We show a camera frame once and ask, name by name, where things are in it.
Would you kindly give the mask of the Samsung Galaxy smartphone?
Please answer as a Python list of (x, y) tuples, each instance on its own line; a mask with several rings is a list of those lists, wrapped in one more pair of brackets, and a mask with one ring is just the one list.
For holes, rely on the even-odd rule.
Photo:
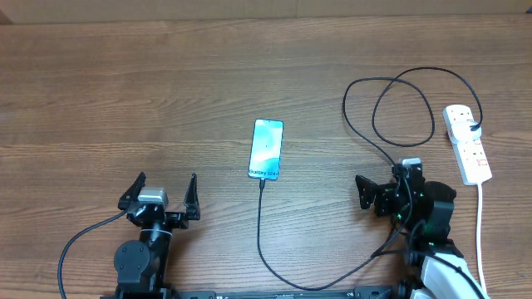
[(281, 120), (254, 122), (248, 176), (253, 179), (277, 180), (283, 143), (284, 123)]

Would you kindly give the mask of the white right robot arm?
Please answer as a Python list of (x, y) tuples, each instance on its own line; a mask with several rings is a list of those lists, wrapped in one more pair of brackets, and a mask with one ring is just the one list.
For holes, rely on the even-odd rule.
[(391, 216), (406, 231), (406, 248), (398, 253), (416, 270), (412, 279), (398, 282), (379, 297), (487, 298), (449, 238), (456, 191), (426, 180), (420, 163), (395, 164), (392, 176), (395, 181), (388, 184), (355, 177), (361, 208), (373, 206), (377, 216)]

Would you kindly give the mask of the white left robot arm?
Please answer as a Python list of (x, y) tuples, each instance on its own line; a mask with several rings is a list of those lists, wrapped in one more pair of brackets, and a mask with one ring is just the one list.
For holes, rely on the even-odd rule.
[(116, 298), (178, 298), (172, 284), (165, 281), (173, 231), (187, 229), (200, 220), (197, 175), (192, 174), (185, 194), (183, 212), (167, 209), (169, 200), (163, 187), (147, 187), (141, 173), (124, 192), (118, 209), (136, 227), (140, 236), (121, 244), (114, 256), (117, 271)]

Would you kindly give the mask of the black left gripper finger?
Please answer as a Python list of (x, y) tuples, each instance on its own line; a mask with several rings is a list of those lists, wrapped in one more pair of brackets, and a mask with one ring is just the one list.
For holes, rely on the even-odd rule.
[(196, 173), (191, 175), (190, 184), (187, 189), (184, 206), (188, 220), (200, 220), (200, 204), (197, 193), (198, 177)]
[(119, 210), (127, 210), (133, 202), (138, 200), (140, 191), (145, 187), (145, 180), (145, 173), (140, 172), (135, 182), (119, 198), (117, 204)]

